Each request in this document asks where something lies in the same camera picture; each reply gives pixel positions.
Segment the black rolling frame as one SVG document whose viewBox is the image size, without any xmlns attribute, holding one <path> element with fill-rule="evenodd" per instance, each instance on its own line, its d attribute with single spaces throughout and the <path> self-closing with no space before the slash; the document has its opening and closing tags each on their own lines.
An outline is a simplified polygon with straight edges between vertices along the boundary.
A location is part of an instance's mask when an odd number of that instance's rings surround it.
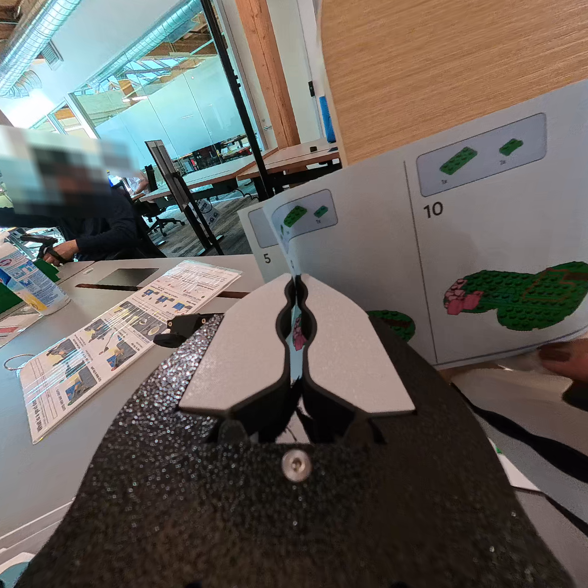
<svg viewBox="0 0 588 588">
<path fill-rule="evenodd" d="M 216 250 L 217 254 L 224 255 L 219 239 L 215 236 L 191 196 L 183 177 L 175 168 L 163 141 L 146 141 L 145 145 L 165 180 L 173 199 L 180 211 L 187 218 L 188 223 L 203 247 L 203 252 L 198 255 L 202 255 L 212 249 Z"/>
</svg>

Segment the large green lego baseplate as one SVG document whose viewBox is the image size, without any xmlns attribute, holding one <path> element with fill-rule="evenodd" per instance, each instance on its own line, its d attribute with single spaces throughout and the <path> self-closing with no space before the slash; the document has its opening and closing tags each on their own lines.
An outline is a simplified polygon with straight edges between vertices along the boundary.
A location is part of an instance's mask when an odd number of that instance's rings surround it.
<svg viewBox="0 0 588 588">
<path fill-rule="evenodd" d="M 58 281 L 57 267 L 49 264 L 43 259 L 37 259 L 33 263 L 38 269 L 40 269 L 41 272 L 48 276 L 53 282 L 56 283 Z M 1 313 L 13 309 L 21 302 L 23 302 L 21 298 L 14 294 L 14 292 L 7 288 L 3 283 L 1 283 Z"/>
</svg>

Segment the black door frame post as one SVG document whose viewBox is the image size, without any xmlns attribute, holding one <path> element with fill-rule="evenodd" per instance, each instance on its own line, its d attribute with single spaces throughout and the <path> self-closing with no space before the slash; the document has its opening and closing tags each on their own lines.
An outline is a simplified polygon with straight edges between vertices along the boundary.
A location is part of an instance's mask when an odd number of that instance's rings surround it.
<svg viewBox="0 0 588 588">
<path fill-rule="evenodd" d="M 251 147 L 251 151 L 254 156 L 254 162 L 258 169 L 259 175 L 258 177 L 254 178 L 254 185 L 256 187 L 258 201 L 264 202 L 269 200 L 275 194 L 263 160 L 263 156 L 259 147 L 257 137 L 254 132 L 254 127 L 247 113 L 245 101 L 240 91 L 238 76 L 236 75 L 232 67 L 228 50 L 224 44 L 224 37 L 212 7 L 212 2 L 201 1 L 201 4 L 205 14 L 206 21 L 208 23 L 210 34 L 217 49 L 217 54 L 220 58 L 222 67 L 224 69 L 224 73 L 228 81 L 229 88 L 231 90 L 231 94 L 239 114 L 239 118 L 242 122 L 244 131 L 249 140 L 249 146 Z"/>
</svg>

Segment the silver air duct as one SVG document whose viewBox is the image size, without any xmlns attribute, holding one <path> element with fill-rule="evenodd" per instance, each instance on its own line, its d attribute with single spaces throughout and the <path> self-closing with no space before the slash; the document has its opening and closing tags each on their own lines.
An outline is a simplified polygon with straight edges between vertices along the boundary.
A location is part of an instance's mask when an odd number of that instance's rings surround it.
<svg viewBox="0 0 588 588">
<path fill-rule="evenodd" d="M 180 1 L 166 12 L 149 31 L 132 42 L 117 57 L 110 60 L 92 78 L 87 80 L 89 88 L 97 90 L 110 77 L 117 79 L 131 62 L 146 57 L 159 45 L 172 45 L 192 29 L 193 19 L 202 12 L 201 1 Z"/>
<path fill-rule="evenodd" d="M 36 1 L 1 51 L 1 97 L 28 94 L 25 74 L 80 1 Z"/>
</svg>

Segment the white top office desk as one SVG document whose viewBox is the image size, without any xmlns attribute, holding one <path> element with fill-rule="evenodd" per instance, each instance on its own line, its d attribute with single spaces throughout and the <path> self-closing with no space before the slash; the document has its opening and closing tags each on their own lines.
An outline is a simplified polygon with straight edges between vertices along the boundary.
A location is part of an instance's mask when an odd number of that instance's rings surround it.
<svg viewBox="0 0 588 588">
<path fill-rule="evenodd" d="M 193 201 L 210 200 L 213 197 L 218 199 L 220 196 L 234 192 L 246 197 L 247 194 L 238 186 L 237 176 L 254 165 L 254 156 L 249 155 L 189 173 L 182 179 L 185 181 Z M 134 204 L 139 202 L 152 202 L 162 209 L 176 205 L 176 201 L 168 187 L 159 188 L 150 194 L 142 195 L 133 200 Z"/>
</svg>

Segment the laminated instruction sheet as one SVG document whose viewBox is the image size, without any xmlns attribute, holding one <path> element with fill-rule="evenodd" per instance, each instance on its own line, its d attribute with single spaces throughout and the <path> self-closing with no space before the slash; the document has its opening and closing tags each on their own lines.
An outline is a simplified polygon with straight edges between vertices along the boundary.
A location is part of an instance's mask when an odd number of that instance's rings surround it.
<svg viewBox="0 0 588 588">
<path fill-rule="evenodd" d="M 154 346 L 176 317 L 195 317 L 237 269 L 183 261 L 30 359 L 19 380 L 33 444 Z"/>
</svg>

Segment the lego instruction booklet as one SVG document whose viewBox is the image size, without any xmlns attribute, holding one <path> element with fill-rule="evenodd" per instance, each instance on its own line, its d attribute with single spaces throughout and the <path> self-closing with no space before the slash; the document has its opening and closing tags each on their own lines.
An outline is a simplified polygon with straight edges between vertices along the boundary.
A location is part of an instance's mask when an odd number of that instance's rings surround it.
<svg viewBox="0 0 588 588">
<path fill-rule="evenodd" d="M 587 332 L 587 81 L 239 212 L 265 281 L 309 274 L 446 368 Z"/>
</svg>

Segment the black plastic bracket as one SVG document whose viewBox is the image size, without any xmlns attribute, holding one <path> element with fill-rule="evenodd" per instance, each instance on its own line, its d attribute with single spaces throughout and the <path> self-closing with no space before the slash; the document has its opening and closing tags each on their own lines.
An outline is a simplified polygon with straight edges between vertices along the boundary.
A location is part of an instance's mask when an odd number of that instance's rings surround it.
<svg viewBox="0 0 588 588">
<path fill-rule="evenodd" d="M 154 335 L 153 343 L 168 349 L 179 348 L 213 317 L 213 314 L 203 313 L 176 316 L 168 320 L 163 332 Z"/>
</svg>

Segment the wooden booklet stand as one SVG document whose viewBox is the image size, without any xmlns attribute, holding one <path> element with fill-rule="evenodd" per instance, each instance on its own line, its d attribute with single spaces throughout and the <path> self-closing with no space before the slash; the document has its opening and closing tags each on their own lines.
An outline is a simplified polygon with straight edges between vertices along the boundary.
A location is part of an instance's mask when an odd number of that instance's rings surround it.
<svg viewBox="0 0 588 588">
<path fill-rule="evenodd" d="M 327 96 L 343 166 L 587 80 L 587 1 L 322 1 Z M 587 332 L 565 340 L 587 339 Z M 474 380 L 562 380 L 538 349 L 441 374 L 533 485 L 587 521 L 587 483 L 486 422 Z"/>
</svg>

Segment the brown top office desk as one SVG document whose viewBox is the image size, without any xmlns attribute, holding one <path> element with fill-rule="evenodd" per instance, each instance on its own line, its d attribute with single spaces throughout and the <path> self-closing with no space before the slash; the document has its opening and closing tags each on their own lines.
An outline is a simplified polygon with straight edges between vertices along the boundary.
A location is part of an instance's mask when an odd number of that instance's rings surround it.
<svg viewBox="0 0 588 588">
<path fill-rule="evenodd" d="M 325 138 L 264 154 L 263 164 L 269 180 L 269 198 L 285 187 L 318 179 L 342 167 L 337 144 L 328 143 Z"/>
</svg>

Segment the person's right hand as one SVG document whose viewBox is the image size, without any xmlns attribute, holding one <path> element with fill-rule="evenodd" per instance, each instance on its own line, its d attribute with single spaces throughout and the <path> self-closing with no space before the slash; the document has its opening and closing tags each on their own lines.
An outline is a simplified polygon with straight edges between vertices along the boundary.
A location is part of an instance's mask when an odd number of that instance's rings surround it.
<svg viewBox="0 0 588 588">
<path fill-rule="evenodd" d="M 559 376 L 587 383 L 587 339 L 549 343 L 537 351 L 545 369 Z"/>
</svg>

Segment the black office chair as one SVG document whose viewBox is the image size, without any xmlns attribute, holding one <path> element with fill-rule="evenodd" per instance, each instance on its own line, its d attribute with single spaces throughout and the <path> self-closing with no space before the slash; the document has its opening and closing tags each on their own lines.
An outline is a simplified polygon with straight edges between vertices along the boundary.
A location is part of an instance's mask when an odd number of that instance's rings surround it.
<svg viewBox="0 0 588 588">
<path fill-rule="evenodd" d="M 162 214 L 172 205 L 172 202 L 166 197 L 161 197 L 153 201 L 142 200 L 142 198 L 134 199 L 134 208 L 137 213 L 143 218 L 143 224 L 149 235 L 160 233 L 161 237 L 168 236 L 165 231 L 167 225 L 186 226 L 186 222 L 176 219 L 174 217 L 162 217 Z"/>
</svg>

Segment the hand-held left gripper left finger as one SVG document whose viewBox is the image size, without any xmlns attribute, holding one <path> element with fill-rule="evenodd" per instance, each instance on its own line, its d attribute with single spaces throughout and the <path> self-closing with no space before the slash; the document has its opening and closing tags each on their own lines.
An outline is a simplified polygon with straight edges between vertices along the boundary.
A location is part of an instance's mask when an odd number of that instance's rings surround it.
<svg viewBox="0 0 588 588">
<path fill-rule="evenodd" d="M 291 275 L 281 275 L 234 303 L 220 320 L 182 398 L 187 413 L 270 419 L 290 388 L 286 342 L 295 301 Z"/>
</svg>

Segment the white wipes canister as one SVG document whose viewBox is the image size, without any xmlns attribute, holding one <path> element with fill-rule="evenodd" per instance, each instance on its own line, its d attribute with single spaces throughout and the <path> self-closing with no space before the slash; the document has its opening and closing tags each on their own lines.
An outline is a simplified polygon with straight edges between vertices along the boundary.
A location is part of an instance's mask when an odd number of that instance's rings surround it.
<svg viewBox="0 0 588 588">
<path fill-rule="evenodd" d="M 1 282 L 42 316 L 70 303 L 70 297 L 1 232 Z"/>
</svg>

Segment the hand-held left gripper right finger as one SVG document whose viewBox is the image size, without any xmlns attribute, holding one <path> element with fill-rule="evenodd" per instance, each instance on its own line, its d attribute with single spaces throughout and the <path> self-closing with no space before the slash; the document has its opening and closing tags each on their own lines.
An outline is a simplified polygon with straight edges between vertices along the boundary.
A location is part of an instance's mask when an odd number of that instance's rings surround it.
<svg viewBox="0 0 588 588">
<path fill-rule="evenodd" d="M 298 276 L 306 338 L 303 380 L 313 392 L 371 417 L 415 411 L 369 315 L 352 299 L 311 275 Z"/>
</svg>

